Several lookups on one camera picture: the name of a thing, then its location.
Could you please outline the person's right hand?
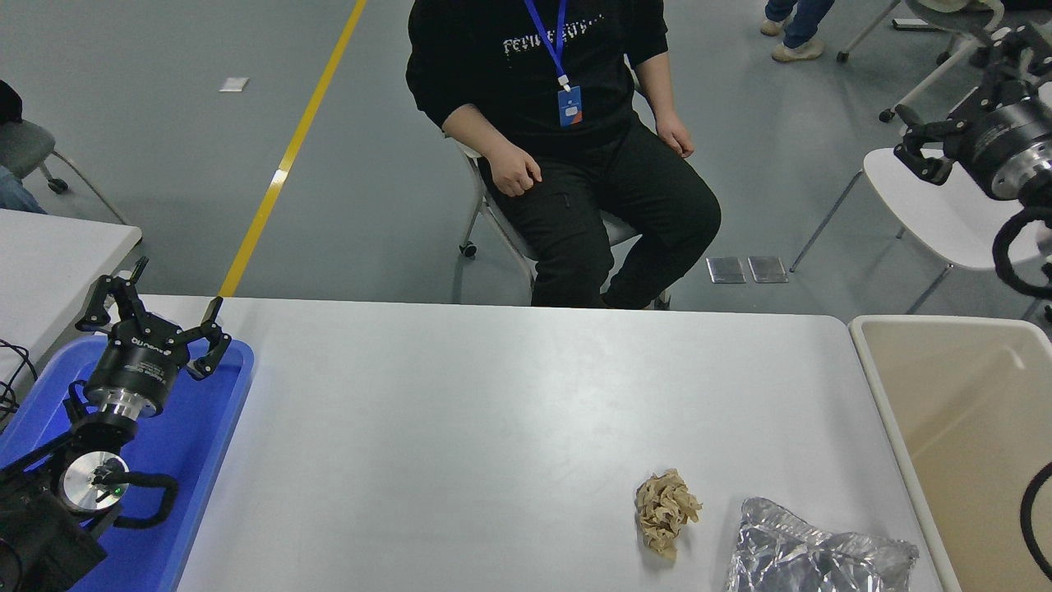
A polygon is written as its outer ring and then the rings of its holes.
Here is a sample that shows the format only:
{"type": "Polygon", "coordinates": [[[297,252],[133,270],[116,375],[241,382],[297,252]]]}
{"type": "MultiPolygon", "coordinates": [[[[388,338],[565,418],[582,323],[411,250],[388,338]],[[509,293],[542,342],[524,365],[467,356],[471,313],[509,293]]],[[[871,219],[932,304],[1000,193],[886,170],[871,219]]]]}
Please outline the person's right hand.
{"type": "Polygon", "coordinates": [[[497,190],[508,197],[522,197],[542,182],[542,170],[533,157],[515,145],[505,143],[485,154],[497,190]]]}

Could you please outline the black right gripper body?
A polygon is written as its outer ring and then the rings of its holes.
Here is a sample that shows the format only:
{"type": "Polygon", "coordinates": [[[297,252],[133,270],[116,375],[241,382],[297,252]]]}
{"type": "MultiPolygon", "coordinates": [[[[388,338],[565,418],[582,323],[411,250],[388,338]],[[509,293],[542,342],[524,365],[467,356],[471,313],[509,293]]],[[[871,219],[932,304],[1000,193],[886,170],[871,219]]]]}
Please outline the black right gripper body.
{"type": "Polygon", "coordinates": [[[970,175],[994,175],[1019,154],[1050,157],[1051,111],[1040,99],[1002,106],[971,123],[957,150],[970,175]]]}

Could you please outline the person's left hand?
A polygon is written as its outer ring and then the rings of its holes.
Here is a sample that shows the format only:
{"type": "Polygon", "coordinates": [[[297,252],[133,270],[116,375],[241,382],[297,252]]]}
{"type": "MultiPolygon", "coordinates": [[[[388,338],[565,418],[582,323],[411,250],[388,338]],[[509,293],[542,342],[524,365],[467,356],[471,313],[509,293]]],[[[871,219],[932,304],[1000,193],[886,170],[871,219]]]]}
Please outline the person's left hand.
{"type": "Polygon", "coordinates": [[[654,113],[658,138],[683,159],[695,152],[694,139],[676,111],[654,113]]]}

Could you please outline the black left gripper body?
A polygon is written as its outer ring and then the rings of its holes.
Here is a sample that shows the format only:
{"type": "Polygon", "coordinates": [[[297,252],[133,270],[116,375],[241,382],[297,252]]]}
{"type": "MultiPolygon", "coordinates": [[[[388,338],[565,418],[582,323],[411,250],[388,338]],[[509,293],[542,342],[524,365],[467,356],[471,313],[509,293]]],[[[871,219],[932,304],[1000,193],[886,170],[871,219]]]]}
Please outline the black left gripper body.
{"type": "Polygon", "coordinates": [[[180,329],[158,327],[140,331],[113,327],[108,345],[86,383],[86,399],[104,405],[112,394],[132,393],[148,405],[166,405],[180,368],[187,364],[188,346],[174,344],[180,329]]]}

